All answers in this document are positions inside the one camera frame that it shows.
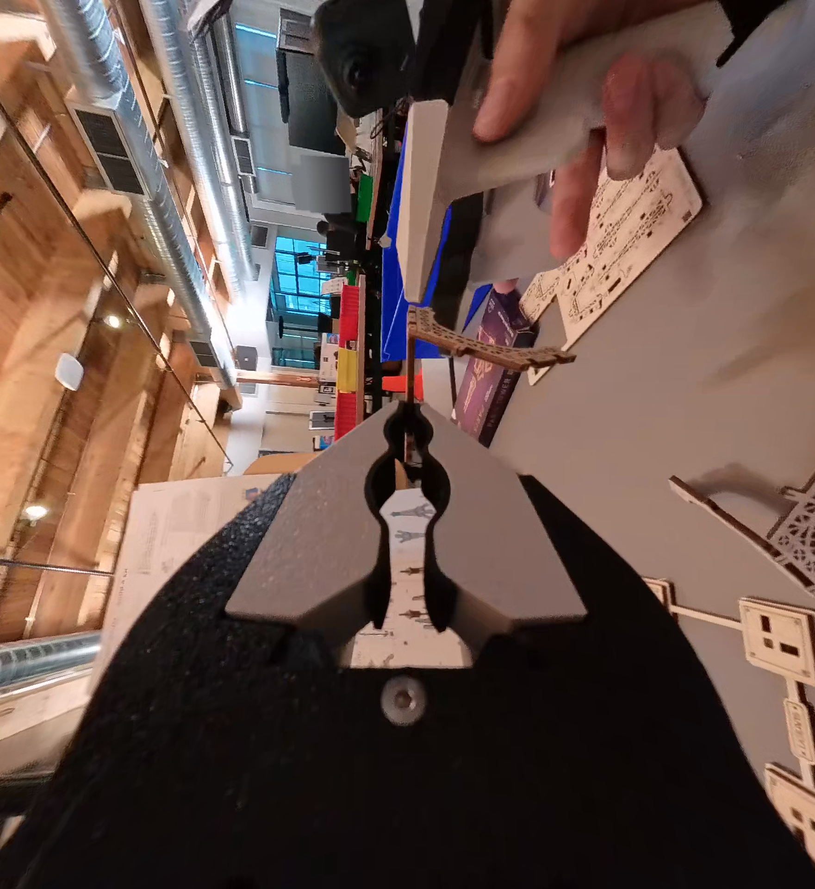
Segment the red ribbed storage bin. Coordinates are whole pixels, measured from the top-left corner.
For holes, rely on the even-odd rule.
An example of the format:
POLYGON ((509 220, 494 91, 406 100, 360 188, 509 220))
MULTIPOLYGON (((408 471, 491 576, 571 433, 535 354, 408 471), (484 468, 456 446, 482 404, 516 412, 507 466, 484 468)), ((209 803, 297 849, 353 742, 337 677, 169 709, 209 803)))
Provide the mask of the red ribbed storage bin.
POLYGON ((366 400, 356 392, 338 391, 335 403, 334 441, 338 442, 365 418, 366 400))
POLYGON ((365 294, 360 285, 344 284, 340 294, 339 346, 358 350, 365 328, 365 294))

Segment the folded paper instruction sheet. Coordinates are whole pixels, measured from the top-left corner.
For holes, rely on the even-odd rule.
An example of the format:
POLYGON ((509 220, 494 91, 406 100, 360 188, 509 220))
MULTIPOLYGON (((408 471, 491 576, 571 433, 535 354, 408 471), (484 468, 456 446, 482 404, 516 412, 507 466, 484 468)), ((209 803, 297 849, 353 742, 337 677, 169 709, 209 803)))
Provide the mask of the folded paper instruction sheet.
MULTIPOLYGON (((135 621, 169 578, 279 475, 212 477, 138 487, 108 597, 93 692, 135 621)), ((451 631, 433 628, 423 597, 423 553, 433 507, 418 488, 397 490, 381 515, 390 530, 391 595, 381 629, 368 624, 348 645, 352 668, 466 668, 470 654, 451 631)))

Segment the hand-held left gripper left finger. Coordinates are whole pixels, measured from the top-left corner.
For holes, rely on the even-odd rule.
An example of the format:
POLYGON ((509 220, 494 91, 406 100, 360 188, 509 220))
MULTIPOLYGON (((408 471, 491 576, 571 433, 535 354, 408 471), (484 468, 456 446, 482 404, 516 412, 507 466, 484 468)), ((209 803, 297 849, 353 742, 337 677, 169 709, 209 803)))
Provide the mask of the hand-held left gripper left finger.
POLYGON ((318 632, 332 647, 382 627, 391 544, 381 509, 395 492, 404 408, 386 406, 295 474, 227 616, 318 632))

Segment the large yellow instruction poster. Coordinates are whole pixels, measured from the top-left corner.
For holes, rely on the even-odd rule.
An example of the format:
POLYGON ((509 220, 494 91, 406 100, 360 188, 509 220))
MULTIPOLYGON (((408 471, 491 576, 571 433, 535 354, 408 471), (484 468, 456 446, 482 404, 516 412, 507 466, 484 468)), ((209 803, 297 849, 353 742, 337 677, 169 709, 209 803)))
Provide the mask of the large yellow instruction poster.
POLYGON ((264 453, 243 471, 242 476, 297 473, 319 455, 319 451, 264 453))

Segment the black wall screen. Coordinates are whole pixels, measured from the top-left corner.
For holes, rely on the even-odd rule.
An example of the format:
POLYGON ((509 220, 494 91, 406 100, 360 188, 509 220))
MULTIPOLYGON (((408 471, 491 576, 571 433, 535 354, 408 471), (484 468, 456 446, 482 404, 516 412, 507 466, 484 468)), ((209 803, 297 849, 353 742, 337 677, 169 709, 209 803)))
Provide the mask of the black wall screen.
POLYGON ((292 149, 343 157, 338 105, 314 54, 311 17, 281 7, 276 46, 280 113, 292 149))

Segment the grey desk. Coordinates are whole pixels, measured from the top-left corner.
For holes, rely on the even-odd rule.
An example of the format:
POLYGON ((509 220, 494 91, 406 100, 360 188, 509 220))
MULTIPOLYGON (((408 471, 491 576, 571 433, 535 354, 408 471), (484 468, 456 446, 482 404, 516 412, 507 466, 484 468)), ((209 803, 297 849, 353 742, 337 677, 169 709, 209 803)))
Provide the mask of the grey desk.
MULTIPOLYGON (((683 147, 705 206, 572 347, 518 384, 493 449, 536 476, 644 579, 683 606, 743 597, 815 609, 744 539, 672 492, 678 476, 751 530, 815 471, 815 2, 762 25, 727 63, 683 147)), ((653 592, 657 617, 701 661, 653 592)), ((740 738, 727 712, 730 734, 740 738)), ((717 865, 705 887, 802 887, 815 864, 741 754, 741 774, 803 856, 717 865)))

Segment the blue bin with printed tag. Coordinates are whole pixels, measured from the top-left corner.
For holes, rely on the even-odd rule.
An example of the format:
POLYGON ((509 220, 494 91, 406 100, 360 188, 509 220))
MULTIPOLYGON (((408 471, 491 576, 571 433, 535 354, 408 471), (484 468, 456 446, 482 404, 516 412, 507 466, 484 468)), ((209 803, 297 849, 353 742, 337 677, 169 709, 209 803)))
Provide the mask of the blue bin with printed tag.
MULTIPOLYGON (((406 358, 406 313, 408 303, 395 240, 398 233, 399 209, 404 178, 405 153, 398 163, 385 234, 391 243, 381 251, 380 359, 383 362, 406 358)), ((482 219, 483 197, 474 194, 451 204, 441 229, 433 268, 425 288, 422 306, 432 306, 440 316, 446 297, 456 295, 460 305, 476 248, 482 219)))

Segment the wooden arch frame assembly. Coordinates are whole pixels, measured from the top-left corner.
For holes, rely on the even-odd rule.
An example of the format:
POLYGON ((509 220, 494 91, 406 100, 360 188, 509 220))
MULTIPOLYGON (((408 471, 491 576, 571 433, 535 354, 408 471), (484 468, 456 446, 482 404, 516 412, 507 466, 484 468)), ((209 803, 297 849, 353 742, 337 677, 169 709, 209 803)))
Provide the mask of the wooden arch frame assembly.
POLYGON ((435 319, 431 307, 410 307, 407 314, 406 330, 410 341, 419 340, 427 342, 436 346, 440 351, 446 352, 448 357, 454 359, 467 358, 465 370, 456 389, 456 397, 451 409, 451 419, 455 425, 454 408, 456 406, 457 394, 468 361, 472 357, 498 364, 506 369, 518 371, 521 375, 529 371, 545 371, 558 365, 570 364, 576 359, 575 355, 565 350, 551 347, 537 348, 534 345, 532 348, 514 349, 482 343, 476 339, 476 336, 466 337, 439 323, 435 319))

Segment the wooden four-square connector frame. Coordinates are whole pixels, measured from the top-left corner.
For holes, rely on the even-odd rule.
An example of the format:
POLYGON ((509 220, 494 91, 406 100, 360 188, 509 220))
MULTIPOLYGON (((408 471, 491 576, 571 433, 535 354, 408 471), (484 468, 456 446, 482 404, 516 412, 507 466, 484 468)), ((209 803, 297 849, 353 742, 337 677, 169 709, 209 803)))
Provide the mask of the wooden four-square connector frame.
POLYGON ((815 609, 743 597, 728 614, 683 606, 646 578, 712 675, 747 760, 815 864, 815 609))

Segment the dark purple puzzle box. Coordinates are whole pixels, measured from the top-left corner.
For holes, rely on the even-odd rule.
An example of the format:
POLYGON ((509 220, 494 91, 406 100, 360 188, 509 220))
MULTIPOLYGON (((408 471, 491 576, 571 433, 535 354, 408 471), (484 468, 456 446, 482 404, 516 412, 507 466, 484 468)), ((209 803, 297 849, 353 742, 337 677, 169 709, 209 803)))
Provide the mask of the dark purple puzzle box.
MULTIPOLYGON (((513 288, 502 294, 490 288, 476 339, 493 346, 527 349, 535 345, 537 335, 535 323, 524 316, 519 291, 513 288)), ((457 394, 456 425, 480 445, 489 447, 520 375, 518 371, 472 357, 457 394)))

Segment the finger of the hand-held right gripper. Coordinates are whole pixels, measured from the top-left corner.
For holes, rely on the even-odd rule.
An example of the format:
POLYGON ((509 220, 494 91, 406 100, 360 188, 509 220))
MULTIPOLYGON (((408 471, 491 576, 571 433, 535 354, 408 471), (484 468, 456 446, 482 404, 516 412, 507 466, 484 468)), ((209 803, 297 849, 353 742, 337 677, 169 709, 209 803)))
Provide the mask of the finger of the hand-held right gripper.
POLYGON ((404 298, 414 305, 423 302, 447 209, 437 186, 449 111, 445 100, 424 100, 408 115, 396 248, 404 298))

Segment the silver air duct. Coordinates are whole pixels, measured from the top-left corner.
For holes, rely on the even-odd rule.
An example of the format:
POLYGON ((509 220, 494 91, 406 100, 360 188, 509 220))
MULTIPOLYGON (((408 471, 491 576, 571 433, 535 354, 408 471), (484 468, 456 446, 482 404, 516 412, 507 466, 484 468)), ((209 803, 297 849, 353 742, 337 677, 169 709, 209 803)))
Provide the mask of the silver air duct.
POLYGON ((149 248, 190 324, 188 341, 200 367, 221 389, 235 388, 236 366, 222 319, 205 285, 154 148, 118 42, 102 2, 40 2, 70 73, 68 100, 76 126, 109 190, 134 201, 149 248))
POLYGON ((24 639, 0 644, 0 690, 89 665, 101 644, 100 632, 24 639))
POLYGON ((139 4, 230 297, 258 275, 217 65, 207 34, 189 24, 186 2, 139 4))

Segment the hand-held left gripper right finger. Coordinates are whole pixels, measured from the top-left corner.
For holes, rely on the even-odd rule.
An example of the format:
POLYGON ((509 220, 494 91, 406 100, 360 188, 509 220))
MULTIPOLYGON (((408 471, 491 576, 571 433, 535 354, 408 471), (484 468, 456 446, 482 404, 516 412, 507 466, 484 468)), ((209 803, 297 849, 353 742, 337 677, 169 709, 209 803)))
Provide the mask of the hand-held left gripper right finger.
POLYGON ((407 406, 407 433, 434 509, 427 613, 459 640, 460 663, 496 637, 584 621, 588 609, 518 474, 427 405, 407 406))

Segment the large grid window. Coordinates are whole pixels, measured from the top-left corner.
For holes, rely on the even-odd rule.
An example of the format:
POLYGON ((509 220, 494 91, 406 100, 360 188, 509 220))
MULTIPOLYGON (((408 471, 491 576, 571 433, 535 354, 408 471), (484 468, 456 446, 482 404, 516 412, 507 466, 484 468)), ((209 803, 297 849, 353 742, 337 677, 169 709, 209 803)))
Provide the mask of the large grid window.
POLYGON ((330 297, 322 293, 330 275, 317 268, 323 245, 279 236, 274 253, 267 314, 271 362, 314 370, 321 337, 333 330, 334 319, 330 297))

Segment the person's right hand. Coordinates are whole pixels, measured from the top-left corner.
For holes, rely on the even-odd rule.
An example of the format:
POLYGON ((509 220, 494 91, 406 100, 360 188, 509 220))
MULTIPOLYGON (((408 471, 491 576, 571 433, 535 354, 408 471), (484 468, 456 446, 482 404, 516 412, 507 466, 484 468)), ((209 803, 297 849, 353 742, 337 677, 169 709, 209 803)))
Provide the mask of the person's right hand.
MULTIPOLYGON (((684 1, 515 1, 496 45, 491 77, 473 132, 483 142, 509 136, 536 105, 559 49, 579 40, 677 12, 684 1)), ((557 261, 586 240, 601 165, 614 181, 643 172, 656 147, 682 144, 700 123, 705 101, 677 61, 625 54, 601 91, 603 127, 555 172, 549 248, 557 261)))

